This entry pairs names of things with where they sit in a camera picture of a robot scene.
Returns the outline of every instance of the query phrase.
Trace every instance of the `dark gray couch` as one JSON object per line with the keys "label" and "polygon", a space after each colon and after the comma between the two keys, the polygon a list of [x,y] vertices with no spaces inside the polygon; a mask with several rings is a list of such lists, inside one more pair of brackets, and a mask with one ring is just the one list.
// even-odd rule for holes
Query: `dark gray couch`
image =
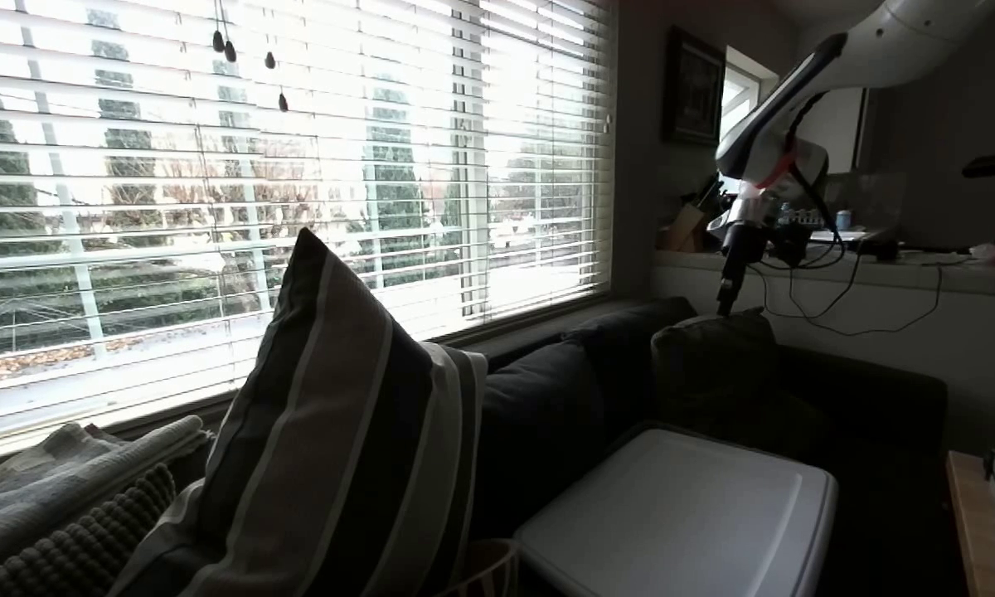
{"label": "dark gray couch", "polygon": [[[684,298],[610,302],[548,323],[490,357],[475,538],[507,538],[620,439],[658,423],[651,340]],[[838,481],[819,593],[961,593],[942,477],[944,386],[882,364],[778,347],[778,386],[826,415],[798,462]]]}

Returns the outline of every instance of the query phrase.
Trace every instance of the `wooden furniture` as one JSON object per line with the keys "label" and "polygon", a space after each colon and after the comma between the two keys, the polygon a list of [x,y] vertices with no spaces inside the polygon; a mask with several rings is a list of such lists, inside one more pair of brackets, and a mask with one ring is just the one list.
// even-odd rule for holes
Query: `wooden furniture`
{"label": "wooden furniture", "polygon": [[947,486],[968,597],[995,597],[995,486],[984,462],[947,451]]}

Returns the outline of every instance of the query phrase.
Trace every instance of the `throw pillow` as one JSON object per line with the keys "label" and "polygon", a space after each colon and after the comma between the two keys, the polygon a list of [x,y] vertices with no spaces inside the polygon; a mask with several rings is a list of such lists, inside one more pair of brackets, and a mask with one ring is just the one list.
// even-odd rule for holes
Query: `throw pillow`
{"label": "throw pillow", "polygon": [[583,323],[565,332],[567,342],[586,347],[589,368],[596,373],[607,441],[625,439],[651,411],[658,395],[651,376],[653,332],[692,316],[686,298],[612,302],[586,310]]}
{"label": "throw pillow", "polygon": [[810,457],[828,423],[778,386],[761,311],[700,316],[653,335],[658,417],[723,441]]}
{"label": "throw pillow", "polygon": [[201,445],[199,417],[137,441],[63,426],[0,462],[0,593],[106,593]]}
{"label": "throw pillow", "polygon": [[481,356],[409,340],[298,233],[201,486],[139,544],[117,593],[447,588],[466,538],[481,376]]}
{"label": "throw pillow", "polygon": [[459,584],[441,597],[514,597],[522,577],[522,553],[514,542],[475,542],[463,550]]}
{"label": "throw pillow", "polygon": [[581,345],[486,376],[471,538],[510,538],[605,456],[605,400]]}

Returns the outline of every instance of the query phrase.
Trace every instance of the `window blind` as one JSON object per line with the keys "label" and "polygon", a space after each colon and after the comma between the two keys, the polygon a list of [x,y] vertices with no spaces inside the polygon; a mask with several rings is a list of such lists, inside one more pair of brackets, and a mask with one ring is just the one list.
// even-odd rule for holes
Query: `window blind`
{"label": "window blind", "polygon": [[0,456],[235,390],[302,225],[420,340],[607,290],[605,0],[0,0]]}

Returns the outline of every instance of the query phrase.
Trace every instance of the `wall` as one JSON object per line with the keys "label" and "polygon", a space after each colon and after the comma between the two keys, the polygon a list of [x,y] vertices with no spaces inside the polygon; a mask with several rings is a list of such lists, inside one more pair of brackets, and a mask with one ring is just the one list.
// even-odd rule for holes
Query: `wall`
{"label": "wall", "polygon": [[[713,311],[721,266],[721,257],[659,257],[658,291]],[[944,382],[947,447],[983,456],[995,445],[995,268],[842,263],[795,278],[753,268],[735,310],[764,310],[778,345]]]}
{"label": "wall", "polygon": [[871,94],[863,166],[905,172],[905,243],[961,249],[995,233],[995,180],[961,180],[993,154],[995,13],[932,76]]}
{"label": "wall", "polygon": [[795,136],[819,144],[828,154],[828,172],[856,172],[863,88],[828,90],[798,122]]}
{"label": "wall", "polygon": [[617,240],[612,290],[651,294],[658,225],[673,198],[713,172],[713,151],[659,144],[664,46],[680,27],[713,46],[735,46],[775,74],[795,61],[791,27],[761,0],[625,0],[617,90]]}

